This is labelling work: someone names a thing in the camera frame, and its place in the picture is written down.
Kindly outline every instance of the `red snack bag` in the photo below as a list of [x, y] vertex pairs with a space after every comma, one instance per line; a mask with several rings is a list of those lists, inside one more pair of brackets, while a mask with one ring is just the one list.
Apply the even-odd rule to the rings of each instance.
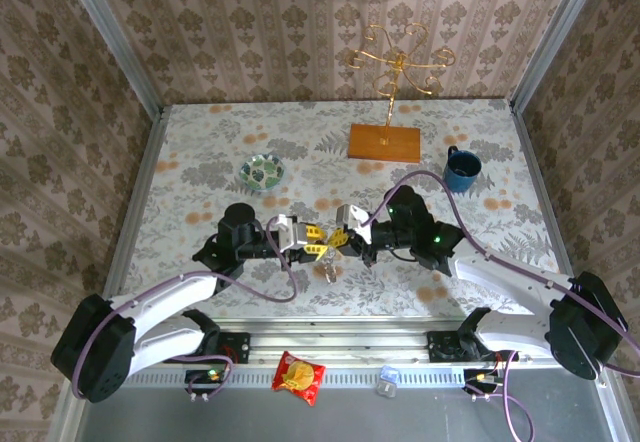
[[294, 357], [289, 352], [282, 354], [276, 376], [273, 378], [273, 390], [286, 389], [303, 398], [313, 407], [318, 390], [324, 377], [324, 365], [310, 364]]

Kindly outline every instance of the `decorative plate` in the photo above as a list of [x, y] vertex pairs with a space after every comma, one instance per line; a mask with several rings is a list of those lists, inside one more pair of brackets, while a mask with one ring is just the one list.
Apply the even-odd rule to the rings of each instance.
[[284, 164], [273, 154], [254, 155], [240, 169], [240, 178], [251, 190], [271, 190], [284, 177]]

